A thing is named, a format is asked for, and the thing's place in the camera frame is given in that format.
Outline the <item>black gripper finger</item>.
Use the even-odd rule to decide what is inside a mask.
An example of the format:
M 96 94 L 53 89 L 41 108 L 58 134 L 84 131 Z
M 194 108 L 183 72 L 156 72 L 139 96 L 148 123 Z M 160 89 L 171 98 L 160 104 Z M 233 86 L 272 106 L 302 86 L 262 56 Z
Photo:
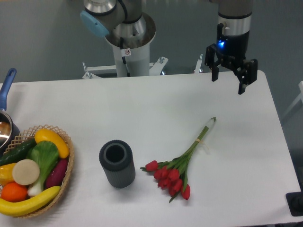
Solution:
M 257 80 L 258 60 L 243 60 L 241 65 L 238 66 L 233 72 L 239 80 L 238 94 L 241 95 L 245 92 L 248 85 Z
M 221 64 L 223 54 L 220 52 L 216 44 L 212 44 L 206 48 L 205 65 L 209 67 L 212 73 L 212 82 L 215 82 L 219 76 L 218 66 Z

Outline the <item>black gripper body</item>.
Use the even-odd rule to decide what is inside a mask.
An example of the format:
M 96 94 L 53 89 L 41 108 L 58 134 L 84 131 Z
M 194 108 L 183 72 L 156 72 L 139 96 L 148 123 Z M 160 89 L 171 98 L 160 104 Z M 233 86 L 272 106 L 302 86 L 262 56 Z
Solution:
M 250 31 L 239 35 L 228 35 L 224 23 L 217 25 L 216 56 L 221 66 L 238 70 L 243 68 Z

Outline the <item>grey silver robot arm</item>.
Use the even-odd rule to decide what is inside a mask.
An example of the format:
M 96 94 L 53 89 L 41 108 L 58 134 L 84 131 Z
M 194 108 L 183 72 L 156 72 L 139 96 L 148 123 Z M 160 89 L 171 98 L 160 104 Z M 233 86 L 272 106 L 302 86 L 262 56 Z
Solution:
M 251 0 L 220 0 L 216 42 L 206 48 L 195 68 L 209 67 L 212 81 L 219 67 L 231 70 L 239 80 L 239 94 L 257 80 L 258 62 L 245 56 L 253 8 Z M 150 63 L 150 43 L 156 34 L 153 19 L 142 11 L 139 0 L 86 0 L 80 18 L 85 27 L 112 46 L 119 77 L 160 75 L 167 58 Z

